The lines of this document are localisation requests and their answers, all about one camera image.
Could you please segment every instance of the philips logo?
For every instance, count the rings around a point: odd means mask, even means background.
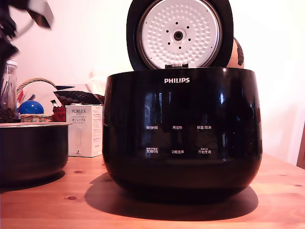
[[[190,78],[164,79],[164,83],[189,83]]]

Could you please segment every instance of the glass jar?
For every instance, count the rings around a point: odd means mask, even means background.
[[[17,60],[9,58],[0,82],[0,123],[16,123],[17,118]]]

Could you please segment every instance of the button label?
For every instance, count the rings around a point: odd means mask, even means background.
[[[147,126],[146,130],[157,130],[158,126]]]
[[[182,130],[182,126],[173,126],[173,130]]]
[[[212,152],[208,148],[201,148],[198,150],[198,154],[212,154]]]
[[[199,125],[197,126],[197,130],[211,130],[212,127],[209,125]]]
[[[157,154],[158,151],[158,148],[146,148],[146,153],[148,154]]]
[[[184,154],[184,150],[172,150],[172,154]]]

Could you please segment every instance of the lid hinge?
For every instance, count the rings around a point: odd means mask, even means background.
[[[171,65],[166,65],[165,69],[172,69],[172,68],[189,68],[189,64],[171,64]]]

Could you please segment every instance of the wooden table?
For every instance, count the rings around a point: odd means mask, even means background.
[[[268,155],[251,187],[196,206],[132,200],[102,164],[70,157],[62,178],[2,193],[1,229],[305,229],[305,170]]]

